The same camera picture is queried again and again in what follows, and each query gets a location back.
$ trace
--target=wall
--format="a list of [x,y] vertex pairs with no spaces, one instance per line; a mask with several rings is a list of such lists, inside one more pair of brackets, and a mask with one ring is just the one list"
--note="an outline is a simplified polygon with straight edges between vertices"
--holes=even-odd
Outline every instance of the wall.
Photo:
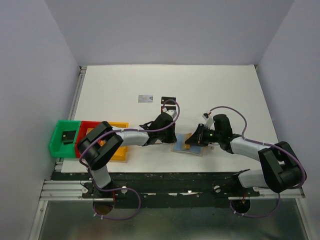
[[277,135],[290,142],[307,172],[303,189],[315,226],[320,226],[319,12],[319,0],[296,0],[257,68]]
[[80,65],[257,64],[293,0],[45,0]]
[[0,33],[0,239],[25,240],[79,68],[43,0],[2,1]]

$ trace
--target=tabletop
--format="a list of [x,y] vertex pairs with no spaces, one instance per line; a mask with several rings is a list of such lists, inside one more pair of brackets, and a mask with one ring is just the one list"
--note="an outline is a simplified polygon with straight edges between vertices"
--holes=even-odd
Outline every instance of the tabletop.
[[[204,123],[203,113],[229,106],[247,119],[245,136],[266,143],[278,142],[268,107],[253,65],[105,65],[88,66],[74,120],[126,122],[130,128],[153,121],[161,113],[161,97],[175,97],[181,113],[176,133],[193,133]],[[153,95],[153,102],[138,102],[139,95]],[[243,119],[228,109],[234,133]],[[260,163],[229,154],[215,146],[203,156],[171,152],[171,144],[129,146],[126,162],[112,162],[109,172],[237,172],[259,169]],[[77,159],[65,158],[63,173],[86,172]]]

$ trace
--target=purple cable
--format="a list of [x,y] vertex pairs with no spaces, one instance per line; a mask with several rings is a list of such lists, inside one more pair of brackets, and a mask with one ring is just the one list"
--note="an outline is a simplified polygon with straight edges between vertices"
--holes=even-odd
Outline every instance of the purple cable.
[[[303,184],[305,183],[305,181],[306,181],[306,172],[305,172],[305,169],[304,169],[304,167],[302,166],[302,164],[299,162],[299,160],[298,160],[295,156],[293,156],[293,155],[292,155],[291,153],[289,153],[288,151],[286,151],[286,150],[282,149],[281,147],[278,147],[278,146],[276,146],[276,145],[274,145],[274,144],[264,143],[264,142],[261,142],[261,141],[256,141],[256,140],[252,140],[252,139],[246,138],[246,137],[245,137],[245,132],[246,132],[246,130],[247,130],[248,122],[247,122],[247,119],[245,118],[245,116],[242,115],[238,110],[235,110],[234,108],[229,107],[229,106],[216,106],[216,107],[212,108],[212,109],[210,110],[210,112],[212,112],[213,110],[216,110],[216,109],[221,109],[221,108],[223,108],[223,109],[230,109],[230,110],[236,112],[237,114],[239,114],[239,115],[242,117],[242,119],[244,120],[244,128],[243,128],[243,130],[242,130],[241,137],[242,137],[245,141],[248,141],[248,142],[254,143],[254,144],[265,145],[265,146],[268,146],[268,147],[276,148],[276,149],[278,149],[279,151],[281,151],[281,152],[285,153],[286,155],[288,155],[290,158],[292,158],[292,159],[296,162],[296,164],[298,165],[298,167],[299,167],[299,169],[301,170],[301,173],[302,173],[301,182],[300,182],[298,185],[294,186],[293,188],[294,188],[294,189],[298,189],[298,188],[302,187],[302,185],[303,185]],[[278,208],[279,208],[279,206],[280,206],[280,202],[281,202],[281,197],[280,197],[280,193],[278,193],[278,203],[277,203],[276,207],[275,207],[271,212],[269,212],[268,214],[260,215],[260,216],[246,215],[246,214],[241,214],[241,213],[239,213],[239,212],[236,212],[235,209],[233,208],[233,203],[232,203],[232,201],[230,201],[230,208],[232,209],[232,211],[233,211],[235,214],[237,214],[237,215],[239,215],[239,216],[243,216],[243,217],[246,217],[246,218],[258,219],[258,218],[268,217],[268,216],[274,214],[274,213],[278,210]]]
[[[178,108],[178,112],[177,112],[176,118],[175,118],[175,119],[173,120],[173,122],[171,122],[169,125],[167,125],[167,126],[165,126],[165,127],[163,127],[163,128],[160,128],[160,129],[155,129],[155,130],[144,130],[144,129],[135,129],[135,128],[125,128],[125,129],[123,129],[123,132],[134,131],[134,132],[155,133],[155,132],[160,132],[160,131],[163,131],[163,130],[165,130],[165,129],[167,129],[167,128],[170,128],[173,124],[176,123],[176,121],[178,120],[178,118],[179,118],[179,116],[180,116],[180,106],[179,106],[179,104],[178,104],[175,100],[172,100],[172,99],[169,99],[169,100],[165,101],[165,102],[163,103],[163,106],[165,106],[165,104],[166,104],[167,102],[174,102],[174,103],[176,104],[177,108]],[[132,215],[129,216],[129,217],[120,217],[120,218],[102,216],[104,219],[110,219],[110,220],[127,220],[127,219],[130,219],[130,218],[134,217],[134,216],[139,212],[140,207],[141,207],[141,198],[140,198],[140,196],[139,196],[139,193],[138,193],[136,190],[134,190],[134,189],[132,189],[132,188],[128,188],[128,187],[126,187],[126,188],[124,188],[124,187],[123,187],[123,188],[113,188],[113,189],[102,189],[102,188],[98,187],[98,185],[96,184],[96,182],[94,181],[94,179],[93,179],[93,177],[92,177],[92,175],[91,175],[91,173],[90,173],[89,166],[88,166],[86,163],[84,163],[84,162],[82,161],[82,159],[84,158],[84,156],[86,155],[86,153],[89,151],[89,149],[90,149],[93,145],[95,145],[99,140],[105,138],[105,137],[106,137],[107,135],[109,135],[109,134],[119,133],[119,132],[121,132],[121,131],[122,131],[122,130],[117,129],[117,130],[108,131],[108,132],[102,134],[102,135],[99,136],[96,140],[94,140],[94,141],[83,151],[83,153],[81,154],[81,156],[80,156],[80,158],[79,158],[79,163],[81,163],[82,165],[84,165],[84,166],[87,168],[88,173],[89,173],[89,175],[90,175],[91,178],[92,178],[93,184],[95,185],[95,187],[96,187],[99,191],[101,191],[101,192],[113,192],[113,191],[118,191],[118,190],[129,190],[129,191],[134,192],[134,193],[137,195],[138,200],[139,200],[139,205],[138,205],[138,208],[137,208],[137,210],[135,211],[134,214],[132,214]]]

